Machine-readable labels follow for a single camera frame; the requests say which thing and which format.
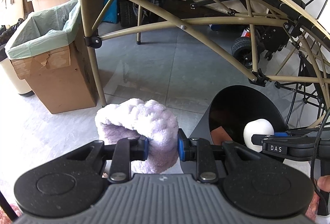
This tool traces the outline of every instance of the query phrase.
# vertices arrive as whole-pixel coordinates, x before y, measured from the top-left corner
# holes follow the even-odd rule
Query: gray tile floor
[[[237,31],[212,32],[208,26],[197,27],[225,50],[240,35]],[[103,23],[100,34],[118,26]],[[191,134],[218,91],[248,80],[234,67],[180,29],[142,33],[142,44],[136,35],[115,38],[96,51],[108,103],[121,103],[129,98],[155,99],[177,116],[179,126]],[[263,58],[264,72],[277,69],[288,49],[274,55],[268,63]],[[298,56],[284,67],[296,74]],[[286,117],[292,94],[278,90],[273,83],[256,87],[268,96]],[[298,97],[290,126],[313,122],[311,106],[304,108]],[[23,98],[0,75],[0,188],[14,201],[14,182],[25,171],[98,138],[94,117],[101,106],[52,115],[36,96]],[[177,163],[168,172],[180,172]]]

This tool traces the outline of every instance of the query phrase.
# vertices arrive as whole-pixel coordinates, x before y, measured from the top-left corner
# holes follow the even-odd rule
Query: white ball
[[[258,119],[246,124],[243,131],[245,145],[256,152],[262,151],[262,146],[252,144],[253,135],[274,135],[274,128],[266,119]]]

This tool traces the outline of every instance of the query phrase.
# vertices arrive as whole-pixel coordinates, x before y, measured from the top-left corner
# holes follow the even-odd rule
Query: bolt
[[[200,174],[202,180],[211,181],[217,178],[217,175],[213,172],[203,172]]]
[[[117,173],[113,173],[110,176],[110,179],[113,181],[123,181],[124,179],[126,179],[126,175],[122,172],[117,172]]]

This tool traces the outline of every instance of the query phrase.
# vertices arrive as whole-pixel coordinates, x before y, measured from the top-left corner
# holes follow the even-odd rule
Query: purple fluffy towel
[[[178,121],[173,113],[155,100],[144,102],[132,98],[121,104],[109,104],[95,116],[99,138],[105,144],[115,144],[121,138],[149,140],[146,161],[132,161],[134,173],[158,174],[178,160]]]

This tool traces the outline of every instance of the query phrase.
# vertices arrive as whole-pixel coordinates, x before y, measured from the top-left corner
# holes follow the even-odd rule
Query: black cable
[[[320,18],[320,16],[321,16],[323,10],[325,9],[325,6],[327,5],[327,2],[328,2],[328,0],[325,0],[325,3],[324,3],[324,5],[323,5],[323,7],[322,7],[322,9],[321,9],[321,11],[320,11],[320,13],[319,13],[319,15],[317,16],[316,20],[318,20],[318,19]]]
[[[317,185],[315,184],[315,181],[314,181],[314,166],[315,166],[315,159],[316,159],[316,156],[317,156],[318,147],[319,147],[320,141],[321,141],[321,135],[322,135],[324,126],[325,126],[325,124],[326,124],[326,122],[329,118],[329,115],[330,115],[330,108],[327,109],[327,112],[326,112],[326,114],[325,114],[325,116],[322,120],[320,129],[317,132],[315,143],[314,143],[313,155],[312,155],[312,158],[311,158],[311,181],[312,181],[313,186],[314,186],[314,191],[320,197],[320,200],[322,200],[322,202],[323,202],[323,205],[325,207],[326,215],[329,215],[328,204],[327,204],[325,198],[323,197],[323,195],[318,190]]]
[[[12,209],[10,204],[7,202],[6,198],[3,196],[1,191],[0,191],[0,207],[3,209],[3,211],[11,221],[15,221],[18,218],[17,214]]]

